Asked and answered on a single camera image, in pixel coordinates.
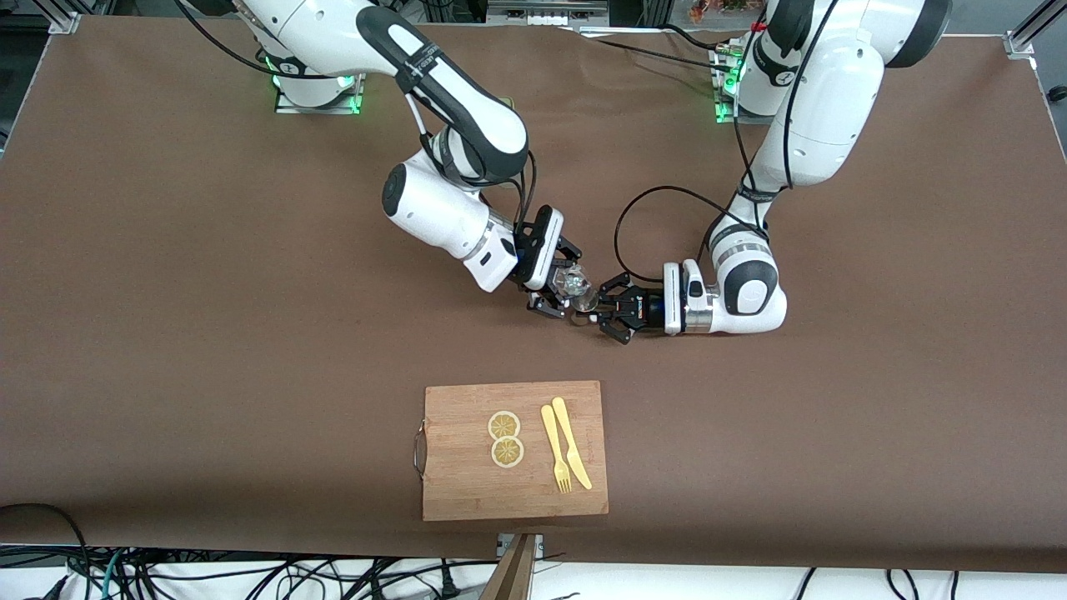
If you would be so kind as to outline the yellow plastic fork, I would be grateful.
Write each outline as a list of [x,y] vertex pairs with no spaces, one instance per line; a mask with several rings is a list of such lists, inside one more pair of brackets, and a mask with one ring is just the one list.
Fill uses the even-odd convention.
[[560,432],[558,427],[558,419],[556,417],[555,410],[550,405],[543,405],[540,409],[542,422],[544,422],[544,429],[546,437],[550,441],[550,452],[553,455],[553,475],[560,493],[571,493],[572,492],[572,481],[570,474],[570,467],[566,463],[563,449],[560,443]]

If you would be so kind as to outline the clear glass shaker cup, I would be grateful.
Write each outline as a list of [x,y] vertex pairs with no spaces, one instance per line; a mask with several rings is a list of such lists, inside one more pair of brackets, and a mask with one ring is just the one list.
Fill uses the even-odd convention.
[[598,286],[590,280],[579,263],[555,270],[552,286],[567,307],[577,313],[591,313],[599,305]]

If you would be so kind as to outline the yellow plastic knife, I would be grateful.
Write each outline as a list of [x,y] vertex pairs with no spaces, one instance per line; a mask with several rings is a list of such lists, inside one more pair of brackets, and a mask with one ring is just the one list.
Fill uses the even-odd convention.
[[584,489],[591,489],[592,481],[587,474],[586,467],[584,467],[584,461],[580,456],[580,452],[577,448],[577,443],[574,437],[574,432],[571,426],[570,413],[567,407],[567,402],[562,397],[554,397],[552,400],[552,406],[558,425],[563,429],[563,433],[567,440],[568,449],[566,452],[566,459],[572,474],[577,478],[577,481],[584,487]]

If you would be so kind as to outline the wooden cutting board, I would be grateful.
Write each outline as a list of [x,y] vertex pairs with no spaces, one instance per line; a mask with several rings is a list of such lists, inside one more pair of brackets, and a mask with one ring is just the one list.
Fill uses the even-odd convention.
[[[540,409],[563,398],[591,489],[571,474],[572,492],[559,492]],[[521,419],[523,461],[493,463],[487,421],[507,410]],[[424,464],[423,520],[544,520],[609,512],[609,479],[601,384],[598,380],[437,385],[424,391],[428,456]],[[568,449],[563,429],[560,443]]]

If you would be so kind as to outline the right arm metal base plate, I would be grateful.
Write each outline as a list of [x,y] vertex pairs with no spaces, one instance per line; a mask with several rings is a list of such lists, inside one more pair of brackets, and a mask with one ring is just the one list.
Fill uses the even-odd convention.
[[277,88],[276,113],[359,115],[363,102],[365,73],[329,79],[272,77]]

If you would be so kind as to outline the grey power strip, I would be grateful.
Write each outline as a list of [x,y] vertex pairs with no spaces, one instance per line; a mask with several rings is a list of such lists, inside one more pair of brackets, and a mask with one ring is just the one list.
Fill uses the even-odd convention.
[[609,0],[487,0],[485,23],[606,28]]

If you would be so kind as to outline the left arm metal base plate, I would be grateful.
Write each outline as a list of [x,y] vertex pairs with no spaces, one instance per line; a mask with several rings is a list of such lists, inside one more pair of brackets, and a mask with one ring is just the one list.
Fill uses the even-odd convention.
[[713,86],[716,121],[723,123],[751,124],[755,117],[743,110],[737,102],[739,84],[744,76],[748,35],[731,38],[708,50],[710,81]]

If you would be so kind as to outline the aluminium frame post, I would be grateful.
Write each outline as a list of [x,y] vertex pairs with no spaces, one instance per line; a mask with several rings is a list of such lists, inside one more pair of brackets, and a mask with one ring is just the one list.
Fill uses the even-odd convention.
[[1033,42],[1065,14],[1067,14],[1067,0],[1041,0],[1021,22],[1003,35],[1006,56],[1010,60],[1032,58]]
[[34,0],[49,20],[50,35],[70,34],[76,30],[78,20],[85,13],[81,0]]

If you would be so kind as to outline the brown table cover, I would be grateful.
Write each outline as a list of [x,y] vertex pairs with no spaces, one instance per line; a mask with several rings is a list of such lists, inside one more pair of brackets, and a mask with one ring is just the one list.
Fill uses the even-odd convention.
[[53,37],[0,159],[0,505],[91,544],[490,556],[423,521],[431,385],[598,380],[609,512],[568,560],[1067,571],[1067,163],[1035,73],[946,37],[769,215],[754,337],[621,345],[395,227],[391,78],[278,115],[176,18]]

